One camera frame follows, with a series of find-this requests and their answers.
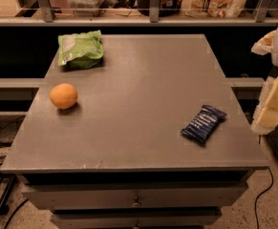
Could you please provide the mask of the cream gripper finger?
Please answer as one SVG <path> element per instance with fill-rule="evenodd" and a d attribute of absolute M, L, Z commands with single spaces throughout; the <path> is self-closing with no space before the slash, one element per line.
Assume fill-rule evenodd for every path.
<path fill-rule="evenodd" d="M 265 36 L 263 36 L 259 41 L 257 41 L 252 46 L 251 51 L 259 55 L 265 55 L 267 53 L 271 53 L 274 34 L 275 31 L 271 31 L 267 33 Z"/>
<path fill-rule="evenodd" d="M 257 135 L 267 135 L 278 126 L 278 76 L 269 76 L 259 96 L 251 130 Z"/>

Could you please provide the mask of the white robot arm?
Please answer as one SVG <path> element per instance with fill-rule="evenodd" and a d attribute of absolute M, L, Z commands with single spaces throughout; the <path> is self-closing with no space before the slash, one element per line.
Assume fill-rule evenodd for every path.
<path fill-rule="evenodd" d="M 251 51 L 265 55 L 271 54 L 271 62 L 278 67 L 278 28 L 271 31 L 256 42 Z M 257 135 L 267 135 L 278 126 L 278 76 L 269 76 L 259 96 L 251 130 Z"/>

